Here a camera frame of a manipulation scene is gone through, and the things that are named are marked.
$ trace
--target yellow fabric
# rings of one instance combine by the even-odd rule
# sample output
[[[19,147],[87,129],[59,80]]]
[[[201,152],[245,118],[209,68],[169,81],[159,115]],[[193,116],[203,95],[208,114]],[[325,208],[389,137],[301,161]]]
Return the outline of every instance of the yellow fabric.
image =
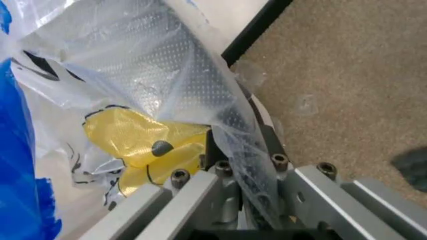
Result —
[[[136,111],[109,107],[86,119],[83,128],[89,139],[118,159],[126,169],[119,179],[119,189],[129,196],[151,180],[163,184],[175,169],[194,174],[199,155],[205,152],[207,126],[175,122],[156,122]],[[165,141],[173,149],[161,156],[152,153],[153,144]]]

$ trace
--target beige carpet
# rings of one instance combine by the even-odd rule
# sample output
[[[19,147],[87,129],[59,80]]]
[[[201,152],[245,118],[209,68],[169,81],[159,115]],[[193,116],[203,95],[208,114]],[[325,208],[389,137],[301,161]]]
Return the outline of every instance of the beige carpet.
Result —
[[[331,162],[427,207],[390,165],[427,145],[427,1],[294,0],[242,59],[265,70],[257,96],[298,166]]]

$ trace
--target plastic bag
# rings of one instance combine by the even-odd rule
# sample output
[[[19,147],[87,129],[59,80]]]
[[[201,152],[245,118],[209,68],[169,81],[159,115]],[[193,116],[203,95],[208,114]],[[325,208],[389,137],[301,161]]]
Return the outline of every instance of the plastic bag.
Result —
[[[80,120],[108,105],[118,105],[158,122],[212,126],[215,142],[229,157],[249,200],[274,228],[280,227],[276,171],[250,105],[225,63],[209,53],[163,1],[74,2],[19,45],[82,80],[85,90],[77,96],[69,86],[60,87],[72,99],[60,107],[75,111]],[[55,93],[58,90],[52,84],[39,82],[30,87],[41,95],[53,92],[46,95],[52,100],[62,95]],[[89,101],[88,107],[86,100],[95,92],[106,98]],[[79,113],[84,105],[86,112]],[[67,149],[72,144],[75,153],[76,149],[88,153],[90,141],[82,141],[78,134],[63,136],[60,145]]]

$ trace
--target black frame edge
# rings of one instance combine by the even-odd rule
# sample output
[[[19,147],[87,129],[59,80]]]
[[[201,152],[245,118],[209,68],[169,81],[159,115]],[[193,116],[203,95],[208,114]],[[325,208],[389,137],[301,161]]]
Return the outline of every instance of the black frame edge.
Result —
[[[293,0],[269,0],[222,53],[230,67],[248,50]]]

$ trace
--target blue plastic bag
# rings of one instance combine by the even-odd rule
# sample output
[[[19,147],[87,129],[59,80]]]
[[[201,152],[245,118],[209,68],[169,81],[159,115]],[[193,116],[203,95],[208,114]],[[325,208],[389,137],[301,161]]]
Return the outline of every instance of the blue plastic bag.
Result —
[[[12,18],[2,2],[0,15],[7,34]],[[62,223],[50,180],[35,179],[31,116],[10,66],[0,64],[0,239],[54,239]]]

